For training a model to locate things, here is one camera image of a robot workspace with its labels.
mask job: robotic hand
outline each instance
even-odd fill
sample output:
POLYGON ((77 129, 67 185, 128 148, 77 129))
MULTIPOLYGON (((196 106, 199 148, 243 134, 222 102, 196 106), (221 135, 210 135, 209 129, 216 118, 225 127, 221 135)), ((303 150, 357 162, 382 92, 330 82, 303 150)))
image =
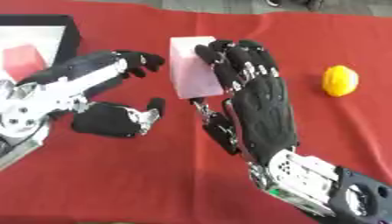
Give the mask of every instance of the robotic hand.
POLYGON ((53 114, 74 112, 77 132, 112 137, 144 135, 163 115, 165 101, 155 98, 146 112, 126 105, 88 99, 129 78, 143 78, 165 63, 155 54, 101 51, 52 66, 14 84, 0 80, 0 169, 43 144, 53 114))
POLYGON ((216 40, 195 52, 231 94, 224 113, 191 99, 203 128, 248 163, 256 186, 321 223, 392 223, 392 187, 316 157, 299 156, 291 104, 269 52, 251 40, 216 40))

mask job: yellow lemon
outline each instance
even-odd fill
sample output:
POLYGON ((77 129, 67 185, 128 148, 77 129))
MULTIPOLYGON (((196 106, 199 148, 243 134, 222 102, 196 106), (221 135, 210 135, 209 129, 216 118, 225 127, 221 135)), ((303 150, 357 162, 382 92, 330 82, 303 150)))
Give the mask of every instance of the yellow lemon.
POLYGON ((323 89, 331 96, 352 93, 358 86, 358 74, 346 66, 332 66, 323 76, 323 89))

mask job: pink object in box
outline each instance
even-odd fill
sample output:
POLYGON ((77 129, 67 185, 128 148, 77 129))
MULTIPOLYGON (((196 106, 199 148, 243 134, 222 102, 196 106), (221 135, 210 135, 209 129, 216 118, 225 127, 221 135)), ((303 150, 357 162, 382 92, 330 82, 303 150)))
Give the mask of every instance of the pink object in box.
POLYGON ((16 82, 45 68, 44 59, 33 45, 3 50, 3 69, 16 82))
POLYGON ((214 40, 214 37, 171 38, 171 82, 180 99, 223 94, 211 67, 194 51, 196 45, 207 46, 214 40))

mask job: red tablecloth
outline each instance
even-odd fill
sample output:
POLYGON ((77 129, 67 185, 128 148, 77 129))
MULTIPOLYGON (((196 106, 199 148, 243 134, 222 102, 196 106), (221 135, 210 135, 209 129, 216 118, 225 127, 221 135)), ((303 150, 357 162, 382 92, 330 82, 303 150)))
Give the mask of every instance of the red tablecloth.
MULTIPOLYGON (((27 0, 2 1, 0 12, 71 14, 84 38, 82 53, 129 48, 167 58, 174 36, 261 41, 287 80, 302 142, 298 151, 392 184, 391 18, 213 15, 27 0), (337 64, 360 74, 358 90, 339 99, 327 97, 319 84, 337 64)), ((0 223, 313 223, 258 192, 245 163, 203 133, 194 108, 177 99, 168 66, 96 100, 142 109, 153 96, 166 98, 167 112, 148 136, 82 135, 69 129, 70 116, 57 121, 45 147, 0 172, 0 223)))

